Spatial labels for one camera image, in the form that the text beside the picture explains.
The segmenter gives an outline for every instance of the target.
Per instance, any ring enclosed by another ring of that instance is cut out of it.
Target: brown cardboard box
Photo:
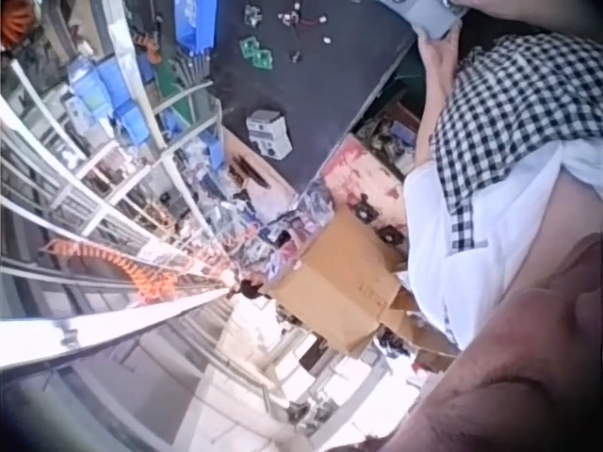
[[[450,343],[442,332],[431,325],[417,325],[416,320],[408,313],[409,311],[401,309],[388,309],[383,313],[381,321],[396,335],[419,349],[437,355],[458,355],[459,350]]]
[[[331,347],[358,357],[399,291],[392,274],[399,261],[395,250],[342,209],[299,263],[271,284],[270,294]]]

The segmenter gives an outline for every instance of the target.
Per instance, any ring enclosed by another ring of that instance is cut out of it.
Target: white device
[[[411,25],[419,27],[432,40],[444,38],[456,22],[464,16],[466,8],[454,5],[451,0],[379,0]]]
[[[247,118],[249,140],[264,157],[282,160],[293,150],[285,117],[278,111],[257,110]]]

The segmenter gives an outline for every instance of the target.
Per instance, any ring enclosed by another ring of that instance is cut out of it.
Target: blue container
[[[113,114],[111,98],[94,65],[79,58],[68,68],[69,84],[95,121]]]
[[[170,108],[162,111],[160,113],[160,118],[163,123],[163,127],[168,132],[168,139],[172,139],[182,134],[182,127],[180,126],[180,122],[176,118],[176,115],[173,114]]]
[[[217,170],[224,163],[224,150],[220,140],[208,130],[203,130],[200,138],[209,151],[209,166],[212,170]]]
[[[174,0],[176,41],[198,55],[216,42],[218,0]]]
[[[142,78],[142,83],[145,85],[150,83],[155,78],[155,71],[153,71],[153,67],[149,62],[149,58],[146,55],[137,53],[136,62],[139,65],[140,78]]]
[[[149,129],[142,112],[132,99],[115,109],[115,119],[120,122],[135,146],[141,145],[149,138]]]
[[[96,65],[98,73],[105,84],[106,91],[111,99],[113,109],[125,104],[131,99],[130,91],[123,79],[122,70],[117,63],[117,58],[111,56]]]

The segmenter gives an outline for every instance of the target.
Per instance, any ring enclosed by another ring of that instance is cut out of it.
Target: black tabletop
[[[374,0],[305,0],[297,40],[277,15],[294,0],[225,0],[218,6],[214,92],[224,107],[223,124],[246,142],[245,119],[265,108],[285,114],[291,152],[268,162],[298,191],[314,178],[359,114],[415,40],[411,26]],[[260,7],[257,28],[244,23],[245,5]],[[327,16],[326,24],[317,24]],[[244,59],[239,41],[256,36],[273,55],[271,71]],[[325,44],[323,37],[331,39]],[[301,50],[292,63],[289,53]]]

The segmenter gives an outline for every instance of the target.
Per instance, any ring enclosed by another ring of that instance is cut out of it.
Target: checkered shirt
[[[550,141],[603,137],[603,45],[559,34],[474,49],[432,135],[451,251],[476,247],[472,195]]]

